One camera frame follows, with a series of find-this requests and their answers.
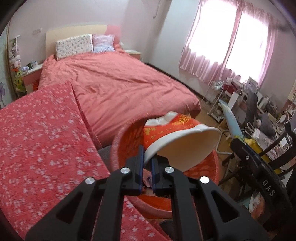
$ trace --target wall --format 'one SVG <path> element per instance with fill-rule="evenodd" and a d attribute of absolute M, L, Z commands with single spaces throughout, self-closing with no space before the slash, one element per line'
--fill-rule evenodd
<path fill-rule="evenodd" d="M 45 37 L 50 28 L 83 24 L 117 25 L 122 29 L 124 48 L 143 52 L 151 30 L 158 25 L 167 0 L 27 0 L 11 19 L 9 39 L 19 38 L 22 65 L 45 59 Z M 33 30 L 42 32 L 33 35 Z"/>
<path fill-rule="evenodd" d="M 0 96 L 2 97 L 2 101 L 0 101 L 0 109 L 10 104 L 15 98 L 14 92 L 11 89 L 12 86 L 7 69 L 6 34 L 7 27 L 0 36 Z"/>
<path fill-rule="evenodd" d="M 269 0 L 247 0 L 254 6 L 273 14 L 281 23 L 284 18 Z M 201 95 L 208 88 L 197 77 L 178 68 L 187 35 L 194 21 L 199 1 L 173 0 L 149 62 L 189 85 Z M 282 108 L 296 79 L 296 38 L 292 31 L 279 32 L 266 79 L 260 89 L 262 94 L 272 95 L 272 100 Z"/>

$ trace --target paper cup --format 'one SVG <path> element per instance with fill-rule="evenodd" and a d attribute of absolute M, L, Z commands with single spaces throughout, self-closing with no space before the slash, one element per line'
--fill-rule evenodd
<path fill-rule="evenodd" d="M 166 157 L 170 166 L 185 172 L 212 152 L 219 136 L 219 129 L 176 112 L 150 119 L 144 127 L 144 166 L 158 154 Z"/>

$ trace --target baseboard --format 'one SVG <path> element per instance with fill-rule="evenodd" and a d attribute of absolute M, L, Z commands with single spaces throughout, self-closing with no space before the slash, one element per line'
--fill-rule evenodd
<path fill-rule="evenodd" d="M 186 86 L 186 87 L 187 87 L 187 88 L 188 88 L 193 94 L 195 94 L 196 96 L 198 96 L 198 97 L 200 97 L 200 98 L 203 98 L 203 96 L 202 96 L 200 93 L 198 93 L 197 91 L 195 91 L 194 89 L 192 89 L 192 88 L 191 88 L 190 86 L 188 86 L 187 84 L 184 84 L 182 81 L 178 80 L 177 78 L 175 78 L 175 77 L 172 76 L 171 74 L 168 74 L 167 72 L 165 72 L 165 71 L 163 71 L 162 69 L 160 69 L 160 68 L 154 66 L 153 64 L 150 64 L 150 63 L 145 63 L 145 64 L 148 65 L 148 66 L 150 66 L 150 67 L 152 67 L 152 68 L 154 68 L 154 69 L 156 69 L 157 71 L 159 71 L 159 72 L 161 72 L 161 73 L 167 75 L 168 77 L 170 77 L 170 78 L 172 78 L 172 79 L 174 79 L 174 80 L 180 82 L 181 84 L 183 84 L 184 86 Z"/>

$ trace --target nightstand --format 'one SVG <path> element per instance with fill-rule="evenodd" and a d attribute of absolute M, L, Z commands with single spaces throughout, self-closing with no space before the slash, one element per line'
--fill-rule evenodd
<path fill-rule="evenodd" d="M 132 49 L 127 49 L 127 50 L 124 50 L 126 53 L 128 53 L 130 56 L 138 59 L 138 60 L 141 60 L 141 53 L 138 52 L 138 51 L 135 51 L 135 50 L 132 50 Z"/>
<path fill-rule="evenodd" d="M 24 80 L 24 85 L 26 87 L 27 93 L 32 93 L 33 90 L 33 83 L 40 79 L 41 71 L 42 71 L 43 64 L 38 65 L 36 68 L 30 69 L 28 73 L 22 76 Z"/>

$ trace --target sheer curtain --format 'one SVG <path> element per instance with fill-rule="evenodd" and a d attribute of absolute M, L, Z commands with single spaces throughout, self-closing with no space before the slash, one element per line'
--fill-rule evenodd
<path fill-rule="evenodd" d="M 260 85 L 272 55 L 277 19 L 242 0 L 200 0 L 179 67 L 201 81 L 249 77 Z"/>

